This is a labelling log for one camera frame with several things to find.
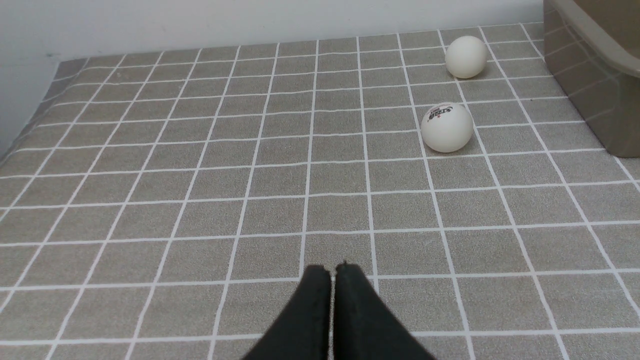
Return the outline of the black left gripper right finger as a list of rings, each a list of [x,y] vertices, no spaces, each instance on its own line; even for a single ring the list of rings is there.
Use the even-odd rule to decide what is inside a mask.
[[[385,305],[358,264],[343,262],[334,281],[335,360],[434,360]]]

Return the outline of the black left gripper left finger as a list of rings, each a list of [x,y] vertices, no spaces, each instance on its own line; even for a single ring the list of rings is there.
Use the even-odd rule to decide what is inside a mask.
[[[301,280],[245,360],[326,360],[329,356],[332,281],[322,265],[309,265]]]

